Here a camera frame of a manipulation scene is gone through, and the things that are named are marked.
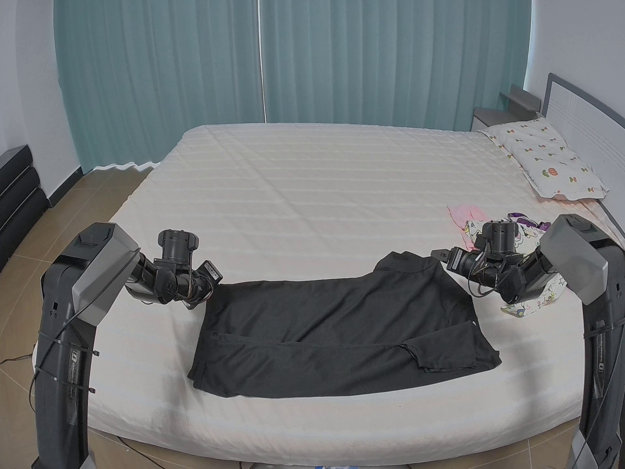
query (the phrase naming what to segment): pink clothing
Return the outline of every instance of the pink clothing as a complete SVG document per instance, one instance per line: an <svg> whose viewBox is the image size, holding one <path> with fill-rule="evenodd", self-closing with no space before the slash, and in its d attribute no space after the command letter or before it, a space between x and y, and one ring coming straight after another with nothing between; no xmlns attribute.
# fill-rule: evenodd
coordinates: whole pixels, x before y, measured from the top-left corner
<svg viewBox="0 0 625 469"><path fill-rule="evenodd" d="M480 207L476 205L462 204L454 207L448 206L447 210L449 210L449 215L451 215L451 218L456 223L456 225L463 231L463 233L465 232L465 226L467 221L488 221L487 215L483 212L483 210L481 210ZM474 248L473 242L468 237L468 235L463 234L463 239L465 241L466 248L468 248L469 250Z"/></svg>

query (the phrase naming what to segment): black furniture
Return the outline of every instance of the black furniture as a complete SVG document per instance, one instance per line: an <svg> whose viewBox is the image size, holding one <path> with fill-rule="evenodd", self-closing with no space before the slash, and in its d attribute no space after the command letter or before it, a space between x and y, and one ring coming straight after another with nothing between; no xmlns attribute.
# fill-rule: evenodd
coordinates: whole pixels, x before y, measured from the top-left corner
<svg viewBox="0 0 625 469"><path fill-rule="evenodd" d="M0 271L47 208L28 146L0 155Z"/></svg>
<svg viewBox="0 0 625 469"><path fill-rule="evenodd" d="M536 112L541 109L541 100L518 85L512 85L509 94L500 92L499 95L504 99L506 111L488 107L476 107L473 110L472 131L485 129L501 123L534 120L537 118Z"/></svg>

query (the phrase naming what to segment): bedside table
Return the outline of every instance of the bedside table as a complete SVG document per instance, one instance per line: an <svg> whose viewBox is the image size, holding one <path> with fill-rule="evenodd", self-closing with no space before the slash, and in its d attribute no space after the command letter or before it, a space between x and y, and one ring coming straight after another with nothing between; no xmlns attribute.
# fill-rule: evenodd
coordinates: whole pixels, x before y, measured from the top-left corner
<svg viewBox="0 0 625 469"><path fill-rule="evenodd" d="M471 132L483 130L501 123L535 120L537 118L536 112L541 109L541 100L518 85L512 85L509 94L500 92L499 95L504 99L504 104L507 107L506 111L488 107L476 107L473 109Z"/></svg>

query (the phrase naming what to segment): black t-shirt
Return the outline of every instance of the black t-shirt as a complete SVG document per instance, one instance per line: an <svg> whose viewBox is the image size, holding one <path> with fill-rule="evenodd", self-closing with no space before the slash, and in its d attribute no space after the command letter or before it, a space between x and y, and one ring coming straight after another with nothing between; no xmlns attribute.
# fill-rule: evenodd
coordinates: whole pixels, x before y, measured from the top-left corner
<svg viewBox="0 0 625 469"><path fill-rule="evenodd" d="M441 263L391 252L363 277L219 285L189 372L218 396L347 396L501 363Z"/></svg>

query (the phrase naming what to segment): white wall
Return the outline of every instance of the white wall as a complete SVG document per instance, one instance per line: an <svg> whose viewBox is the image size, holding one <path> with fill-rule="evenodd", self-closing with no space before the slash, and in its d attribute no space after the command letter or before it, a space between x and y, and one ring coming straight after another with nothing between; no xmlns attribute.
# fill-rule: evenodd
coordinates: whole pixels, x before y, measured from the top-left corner
<svg viewBox="0 0 625 469"><path fill-rule="evenodd" d="M27 143L47 196L80 166L58 83L53 14L54 0L0 0L0 150L3 141Z"/></svg>
<svg viewBox="0 0 625 469"><path fill-rule="evenodd" d="M525 88L555 73L625 116L625 0L533 0Z"/></svg>

